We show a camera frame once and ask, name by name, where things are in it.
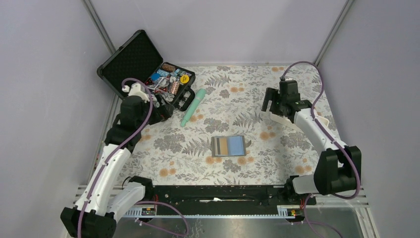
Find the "taupe leather card holder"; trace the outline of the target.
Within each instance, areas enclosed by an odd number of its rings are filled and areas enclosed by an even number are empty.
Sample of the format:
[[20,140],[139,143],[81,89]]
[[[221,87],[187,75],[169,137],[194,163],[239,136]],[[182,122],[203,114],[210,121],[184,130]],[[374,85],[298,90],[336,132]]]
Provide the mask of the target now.
[[210,150],[213,157],[240,157],[245,156],[246,149],[251,146],[252,141],[246,140],[244,136],[242,135],[233,135],[233,136],[225,136],[228,141],[228,156],[215,156],[213,152],[213,138],[211,138],[210,141]]

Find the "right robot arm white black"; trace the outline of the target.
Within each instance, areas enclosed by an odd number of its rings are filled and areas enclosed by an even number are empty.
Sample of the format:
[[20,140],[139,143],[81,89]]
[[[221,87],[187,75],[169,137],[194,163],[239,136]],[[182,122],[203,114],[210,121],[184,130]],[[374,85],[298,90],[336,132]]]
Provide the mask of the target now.
[[312,103],[302,100],[295,80],[280,81],[279,88],[267,88],[262,111],[287,118],[297,126],[311,142],[319,155],[315,171],[311,175],[293,177],[284,190],[284,198],[297,204],[304,194],[335,195],[353,190],[360,191],[362,153],[357,146],[348,146],[333,136],[319,117]]

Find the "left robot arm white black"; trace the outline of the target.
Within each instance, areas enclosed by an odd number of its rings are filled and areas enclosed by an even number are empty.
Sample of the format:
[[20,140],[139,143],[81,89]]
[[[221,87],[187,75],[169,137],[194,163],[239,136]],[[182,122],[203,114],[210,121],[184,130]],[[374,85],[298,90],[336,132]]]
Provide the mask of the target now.
[[72,208],[65,207],[60,219],[73,238],[111,238],[118,221],[139,201],[152,201],[154,191],[146,186],[149,179],[129,182],[116,197],[111,198],[115,182],[141,139],[141,130],[167,120],[174,107],[162,97],[146,102],[129,96],[120,104],[110,130],[106,134],[101,158],[81,197]]

